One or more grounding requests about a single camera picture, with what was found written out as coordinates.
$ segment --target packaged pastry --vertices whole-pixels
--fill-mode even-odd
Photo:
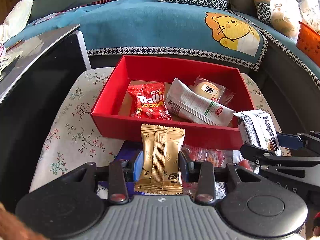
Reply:
[[[229,103],[235,95],[235,93],[231,92],[224,86],[204,78],[200,78],[200,76],[195,80],[193,92],[224,106]]]
[[[133,98],[130,116],[171,120],[164,104],[164,83],[128,86],[128,93]]]
[[[149,194],[182,194],[178,154],[184,129],[142,124],[141,137],[143,168],[134,190]]]
[[[175,78],[165,100],[170,113],[199,124],[228,126],[235,111],[195,94]]]
[[[278,156],[281,155],[276,129],[270,114],[257,109],[234,115],[239,118],[238,127],[244,143],[274,151]]]

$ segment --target red box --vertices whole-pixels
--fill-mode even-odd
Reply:
[[[234,117],[233,127],[190,122],[140,119],[118,115],[131,80],[172,83],[179,78],[189,86],[198,76],[216,82],[235,92],[229,108],[254,109],[250,94],[237,68],[200,61],[151,56],[123,56],[102,89],[91,116],[102,136],[140,141],[141,124],[156,124],[185,129],[185,144],[219,150],[239,150],[242,143]]]

